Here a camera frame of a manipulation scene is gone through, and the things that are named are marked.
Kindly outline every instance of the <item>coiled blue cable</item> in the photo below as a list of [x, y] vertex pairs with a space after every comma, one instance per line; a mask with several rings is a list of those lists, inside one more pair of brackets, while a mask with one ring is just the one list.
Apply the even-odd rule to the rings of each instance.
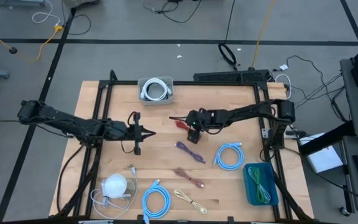
[[[164, 215], [167, 214], [167, 212], [169, 211], [169, 208], [171, 207], [171, 195], [164, 187], [159, 185], [159, 183], [160, 183], [160, 180], [154, 181], [152, 186], [149, 189], [147, 189], [143, 194], [142, 208], [143, 208], [143, 220], [145, 223], [149, 223], [149, 218], [163, 217]], [[147, 208], [147, 199], [148, 199], [149, 195], [153, 192], [160, 193], [165, 201], [165, 204], [161, 208], [161, 210], [159, 210], [158, 212], [155, 212], [155, 213], [151, 212]]]
[[[242, 152], [242, 149], [240, 147], [241, 145], [242, 145], [241, 142], [223, 144], [218, 149], [218, 152], [216, 153], [215, 160], [214, 160], [214, 165], [216, 163], [218, 163], [219, 166], [224, 170], [236, 170], [236, 169], [238, 169], [242, 165], [242, 163], [244, 162], [244, 153]], [[239, 156], [239, 159], [238, 159], [237, 163], [234, 164], [234, 165], [227, 165], [221, 159], [221, 154], [222, 154], [223, 150], [229, 149], [229, 148], [234, 149], [237, 152], [238, 156]]]

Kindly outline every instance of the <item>wooden tabletop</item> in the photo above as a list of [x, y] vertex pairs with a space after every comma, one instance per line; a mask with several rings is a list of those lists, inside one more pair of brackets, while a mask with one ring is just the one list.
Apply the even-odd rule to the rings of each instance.
[[[269, 83], [268, 87], [270, 99], [286, 97], [282, 83]], [[97, 91], [98, 82], [83, 82], [75, 116], [92, 117]], [[157, 132], [157, 135], [140, 144], [142, 149], [140, 156], [123, 153], [120, 142], [105, 141], [103, 143], [96, 188], [100, 189], [100, 182], [117, 172], [125, 177], [133, 178], [129, 170], [130, 164], [137, 169], [139, 180], [137, 197], [128, 212], [119, 219], [133, 220], [137, 218], [137, 215], [142, 214], [141, 201], [144, 192], [154, 180], [160, 179], [160, 185], [170, 192], [172, 198], [170, 210], [161, 220], [226, 221], [228, 216], [233, 216], [235, 221], [274, 221], [270, 206], [255, 207], [248, 203], [242, 168], [227, 171], [222, 170], [218, 165], [213, 166], [216, 151], [225, 142], [242, 142], [245, 155], [243, 166], [247, 163], [261, 162], [259, 152], [262, 149], [262, 141], [257, 118], [233, 123], [217, 135], [203, 133], [198, 144], [187, 141], [186, 131], [177, 128], [175, 123], [168, 118], [169, 116], [186, 116], [190, 110], [198, 110], [200, 107], [210, 110], [223, 108], [232, 110], [254, 104], [253, 88], [249, 86], [175, 86], [174, 92], [175, 99], [170, 105], [142, 106], [137, 97], [136, 85], [114, 85], [112, 88], [109, 118], [126, 121], [131, 112], [138, 111], [141, 113], [139, 123]], [[186, 152], [176, 148], [174, 144], [177, 141], [182, 141], [192, 151], [202, 155], [207, 164], [196, 162]], [[285, 145], [290, 149], [298, 150], [295, 141], [286, 140]], [[124, 142], [124, 147], [127, 151], [132, 150], [133, 142]], [[62, 165], [78, 148], [79, 143], [76, 139], [68, 140]], [[63, 175], [61, 206], [68, 201], [78, 187], [84, 153], [83, 149], [69, 163]], [[282, 151], [281, 155], [288, 191], [306, 214], [313, 217], [299, 156], [290, 151]], [[225, 163], [233, 164], [237, 161], [237, 154], [232, 150], [225, 150], [222, 158]], [[198, 189], [188, 180], [175, 175], [172, 169], [177, 167], [184, 168], [194, 178], [202, 179], [205, 188]], [[182, 189], [195, 202], [204, 205], [208, 209], [207, 214], [198, 213], [190, 203], [177, 198], [173, 194], [174, 189]], [[278, 189], [277, 192], [280, 214], [281, 217], [285, 217], [281, 194]], [[83, 194], [81, 213], [84, 213], [87, 198], [88, 189]], [[123, 205], [120, 200], [113, 202]], [[163, 205], [162, 196], [152, 194], [147, 205], [152, 212], [156, 212]], [[112, 206], [109, 208], [98, 206], [98, 209], [109, 217], [115, 217], [122, 212]], [[56, 213], [55, 194], [50, 214]], [[91, 218], [102, 217], [93, 210]]]

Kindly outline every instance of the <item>white container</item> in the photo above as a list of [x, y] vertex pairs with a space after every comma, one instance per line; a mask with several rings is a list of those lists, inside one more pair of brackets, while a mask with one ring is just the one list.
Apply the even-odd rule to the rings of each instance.
[[[163, 81], [169, 89], [172, 91], [172, 95], [168, 95], [168, 99], [160, 100], [160, 101], [146, 101], [140, 98], [140, 93], [142, 93], [143, 86], [146, 84], [147, 80], [150, 80], [152, 78], [141, 78], [137, 81], [137, 96], [139, 97], [139, 100], [142, 102], [145, 106], [151, 106], [151, 105], [167, 105], [173, 102], [173, 96], [175, 95], [173, 91], [173, 78], [171, 77], [153, 77], [158, 78], [159, 80]], [[148, 90], [148, 94], [152, 98], [158, 98], [164, 93], [163, 88], [158, 84], [151, 84], [150, 88]]]

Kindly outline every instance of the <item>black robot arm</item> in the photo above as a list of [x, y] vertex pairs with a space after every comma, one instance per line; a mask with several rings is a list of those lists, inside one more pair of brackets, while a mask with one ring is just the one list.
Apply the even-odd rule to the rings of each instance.
[[[134, 124], [129, 124], [132, 116]], [[127, 127], [123, 121], [82, 119], [57, 111], [44, 102], [31, 100], [22, 101], [22, 108], [17, 117], [22, 124], [46, 124], [61, 130], [64, 134], [72, 134], [84, 146], [97, 146], [101, 140], [134, 141], [135, 155], [140, 155], [139, 143], [155, 134], [139, 125], [140, 113], [137, 112], [132, 112], [129, 116]]]
[[[272, 110], [277, 112], [277, 117], [272, 115]], [[258, 117], [273, 121], [273, 126], [268, 131], [268, 141], [271, 146], [282, 148], [285, 128], [295, 121], [295, 107], [288, 100], [267, 100], [229, 111], [206, 110], [204, 108], [200, 108], [198, 111], [192, 110], [185, 120], [186, 124], [191, 127], [188, 131], [187, 139], [196, 144], [200, 139], [200, 132], [206, 131], [208, 134], [218, 134], [233, 122]]]

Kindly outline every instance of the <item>concrete floor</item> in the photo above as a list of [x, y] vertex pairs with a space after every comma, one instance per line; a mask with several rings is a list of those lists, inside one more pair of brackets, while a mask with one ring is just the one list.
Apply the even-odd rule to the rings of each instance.
[[[60, 0], [50, 0], [53, 13], [62, 18]], [[150, 0], [160, 8], [164, 0]], [[269, 0], [237, 1], [233, 12], [229, 40], [256, 40]], [[275, 3], [265, 28], [263, 40], [280, 40], [260, 46], [256, 68], [273, 69], [285, 63], [292, 55], [312, 60], [328, 81], [339, 73], [339, 60], [358, 53], [358, 39], [341, 4], [344, 1], [281, 0]], [[346, 0], [358, 26], [358, 0]], [[194, 17], [186, 24], [176, 24], [142, 7], [143, 1], [101, 0], [98, 6], [77, 10], [92, 21], [91, 30], [84, 35], [69, 35], [68, 42], [86, 40], [116, 40], [106, 44], [65, 44], [54, 73], [46, 103], [58, 110], [73, 113], [81, 82], [107, 79], [114, 69], [120, 80], [169, 75], [175, 80], [192, 80], [194, 73], [230, 71], [221, 58], [216, 44], [156, 44], [153, 40], [221, 40], [227, 29], [231, 9], [229, 0], [204, 0]], [[184, 0], [172, 17], [185, 19], [196, 2]], [[0, 37], [11, 40], [23, 55], [35, 57], [40, 44], [28, 44], [29, 39], [47, 39], [56, 23], [49, 18], [34, 24], [31, 16], [37, 11], [48, 11], [38, 6], [0, 7]], [[75, 19], [70, 32], [80, 32], [87, 26], [83, 18]], [[142, 40], [137, 44], [119, 44], [120, 40]], [[309, 42], [302, 46], [292, 41]], [[346, 42], [338, 46], [327, 41]], [[41, 61], [31, 63], [8, 53], [0, 44], [0, 68], [9, 70], [8, 80], [0, 79], [0, 119], [15, 119], [21, 100], [39, 98], [50, 71], [58, 44], [48, 44]], [[255, 46], [250, 43], [231, 45], [236, 50], [240, 70], [246, 70], [252, 61]], [[290, 60], [285, 72], [293, 86], [306, 93], [321, 85], [319, 74], [310, 64]], [[329, 86], [330, 90], [343, 85], [342, 78]], [[291, 100], [302, 99], [295, 90]], [[338, 98], [339, 106], [347, 116], [349, 109], [345, 94]], [[299, 107], [295, 126], [309, 134], [329, 131], [341, 124], [331, 110], [329, 100], [321, 97]], [[16, 123], [0, 123], [0, 203], [22, 146], [27, 127]], [[17, 181], [4, 221], [47, 217], [55, 191], [59, 167], [66, 141], [37, 129], [31, 141], [22, 172]], [[344, 205], [341, 189], [337, 189], [313, 174], [305, 172], [315, 217], [326, 222], [358, 223], [358, 213], [349, 218], [337, 212]], [[341, 169], [324, 175], [344, 183]]]

